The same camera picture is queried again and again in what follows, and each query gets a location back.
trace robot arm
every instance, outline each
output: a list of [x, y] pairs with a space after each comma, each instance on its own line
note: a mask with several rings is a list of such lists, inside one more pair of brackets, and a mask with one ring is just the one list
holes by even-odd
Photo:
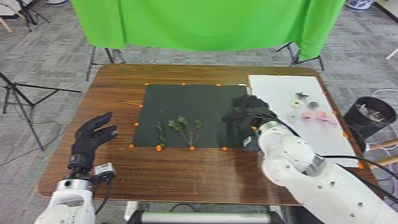
[[390, 208], [349, 171], [314, 152], [306, 141], [274, 121], [260, 127], [264, 173], [319, 219], [330, 224], [393, 223]]
[[116, 177], [113, 164], [97, 167], [97, 175], [91, 176], [95, 151], [102, 144], [116, 138], [116, 126], [104, 129], [111, 122], [113, 113], [99, 116], [77, 131], [77, 141], [72, 147], [70, 178], [59, 182], [58, 191], [47, 210], [36, 220], [36, 224], [95, 224], [97, 215], [93, 207], [93, 185], [111, 181]]

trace tripod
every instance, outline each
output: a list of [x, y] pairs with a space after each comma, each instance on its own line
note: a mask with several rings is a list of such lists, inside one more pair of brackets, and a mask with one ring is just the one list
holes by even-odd
[[33, 29], [31, 29], [31, 24], [33, 25], [38, 25], [38, 21], [35, 19], [35, 16], [29, 12], [29, 10], [35, 11], [36, 13], [36, 16], [43, 18], [43, 20], [51, 23], [47, 17], [40, 14], [40, 12], [35, 10], [35, 8], [29, 6], [29, 4], [22, 1], [22, 0], [17, 0], [19, 1], [19, 4], [20, 4], [20, 7], [22, 7], [22, 14], [26, 16], [26, 21], [27, 21], [27, 28], [29, 28], [29, 32], [33, 32]]
[[[27, 85], [27, 84], [20, 84], [17, 82], [11, 82], [10, 78], [6, 77], [4, 73], [0, 72], [0, 79], [4, 80], [6, 82], [6, 101], [4, 101], [4, 114], [8, 113], [8, 107], [11, 104], [19, 104], [20, 106], [20, 109], [22, 109], [22, 113], [24, 113], [24, 117], [26, 117], [26, 120], [27, 120], [27, 123], [29, 123], [29, 128], [31, 128], [31, 131], [33, 131], [33, 134], [35, 134], [35, 138], [36, 138], [36, 142], [40, 144], [40, 148], [42, 150], [45, 151], [45, 147], [43, 147], [43, 144], [42, 144], [42, 139], [40, 139], [40, 136], [38, 136], [38, 133], [36, 133], [36, 130], [35, 130], [35, 122], [29, 118], [29, 114], [27, 114], [27, 111], [26, 111], [26, 108], [24, 108], [24, 103], [22, 103], [22, 100], [26, 101], [26, 104], [29, 105], [31, 107], [31, 111], [35, 110], [35, 107], [40, 105], [40, 103], [52, 97], [52, 95], [58, 93], [58, 92], [74, 92], [74, 93], [83, 93], [83, 91], [77, 91], [77, 90], [70, 90], [70, 89], [61, 89], [61, 88], [52, 88], [52, 87], [45, 87], [45, 86], [35, 86], [35, 85]], [[29, 99], [27, 95], [24, 94], [22, 90], [19, 89], [19, 86], [22, 87], [29, 87], [29, 88], [36, 88], [36, 89], [47, 89], [47, 90], [54, 90], [52, 93], [36, 101], [33, 102], [33, 100]], [[10, 102], [10, 95], [15, 95], [15, 99], [17, 99], [17, 103], [11, 103]]]
[[322, 71], [326, 71], [324, 60], [322, 60], [321, 55], [319, 55], [319, 57], [315, 57], [315, 58], [312, 58], [312, 59], [301, 61], [301, 60], [299, 60], [301, 50], [299, 50], [299, 52], [298, 52], [298, 55], [294, 55], [294, 50], [292, 50], [292, 47], [290, 47], [292, 44], [294, 44], [294, 42], [289, 42], [289, 44], [285, 44], [285, 46], [283, 46], [283, 47], [278, 49], [278, 51], [276, 51], [276, 52], [280, 52], [285, 48], [289, 48], [289, 51], [290, 51], [290, 57], [292, 57], [292, 64], [290, 64], [290, 67], [292, 67], [294, 65], [299, 65], [299, 64], [303, 64], [305, 62], [314, 61], [314, 60], [319, 59], [319, 62], [321, 62], [321, 69], [322, 69]]
[[[122, 50], [115, 49], [113, 50], [113, 53], [115, 54], [111, 54], [111, 49], [106, 48], [106, 52], [107, 52], [111, 64], [116, 63], [116, 54], [118, 54], [118, 56], [122, 58], [122, 61], [123, 61], [122, 63], [125, 64], [127, 63], [127, 60], [125, 60], [123, 55], [122, 55]], [[97, 46], [93, 46], [93, 51], [91, 51], [91, 64], [90, 64], [90, 69], [88, 69], [86, 82], [90, 82], [90, 79], [91, 79], [91, 69], [93, 69], [93, 66], [95, 65], [104, 65], [104, 64], [100, 64], [100, 63], [95, 62], [95, 57], [97, 57]]]

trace green backdrop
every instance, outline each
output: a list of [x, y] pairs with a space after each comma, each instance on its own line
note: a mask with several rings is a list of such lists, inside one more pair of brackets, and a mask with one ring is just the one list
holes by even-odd
[[90, 43], [239, 50], [296, 42], [321, 55], [346, 0], [74, 0]]

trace white board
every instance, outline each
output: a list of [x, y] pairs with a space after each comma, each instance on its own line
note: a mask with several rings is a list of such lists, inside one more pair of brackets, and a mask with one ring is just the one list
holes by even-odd
[[[315, 152], [321, 155], [351, 155], [356, 156], [354, 148], [346, 138], [344, 128], [317, 118], [303, 119], [303, 113], [314, 111], [308, 108], [310, 102], [319, 102], [317, 111], [328, 112], [333, 119], [338, 118], [333, 114], [333, 107], [324, 95], [321, 83], [315, 77], [310, 76], [274, 76], [250, 75], [253, 87], [253, 95], [271, 104], [271, 109], [276, 112], [280, 119], [296, 129], [301, 137], [314, 146]], [[292, 102], [298, 100], [298, 93], [310, 95], [301, 108], [292, 107]], [[290, 113], [299, 115], [296, 120], [289, 119]], [[335, 162], [347, 167], [358, 167], [358, 160], [335, 159]]]

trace black mat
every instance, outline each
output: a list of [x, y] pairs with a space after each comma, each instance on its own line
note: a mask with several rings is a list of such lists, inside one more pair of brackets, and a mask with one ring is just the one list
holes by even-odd
[[163, 122], [168, 147], [187, 147], [184, 137], [170, 127], [170, 120], [177, 120], [182, 116], [191, 121], [193, 127], [194, 121], [203, 121], [196, 147], [242, 148], [242, 133], [237, 127], [230, 127], [223, 122], [223, 116], [232, 110], [234, 99], [246, 94], [244, 86], [148, 86], [139, 130], [134, 136], [136, 146], [154, 147], [159, 145], [157, 123]]

